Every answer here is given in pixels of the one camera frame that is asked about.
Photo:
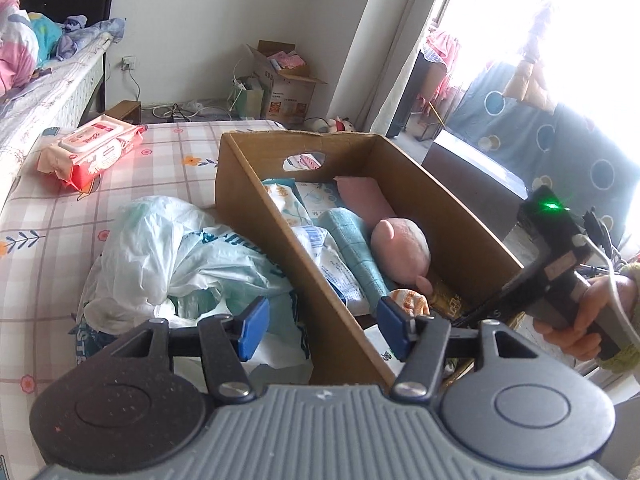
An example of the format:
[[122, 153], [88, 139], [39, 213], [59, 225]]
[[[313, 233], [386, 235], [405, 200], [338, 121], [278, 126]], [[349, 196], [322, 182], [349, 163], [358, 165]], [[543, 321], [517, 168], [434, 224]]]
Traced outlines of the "person right hand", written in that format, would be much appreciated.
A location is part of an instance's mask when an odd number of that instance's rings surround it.
[[[617, 275], [615, 283], [620, 302], [634, 328], [639, 327], [639, 289], [638, 284], [623, 275]], [[578, 361], [596, 358], [601, 351], [601, 336], [588, 333], [588, 327], [598, 314], [611, 304], [608, 278], [601, 276], [590, 281], [589, 288], [579, 301], [578, 313], [572, 326], [564, 330], [555, 330], [551, 325], [534, 319], [534, 330], [549, 344], [559, 347], [565, 354]]]

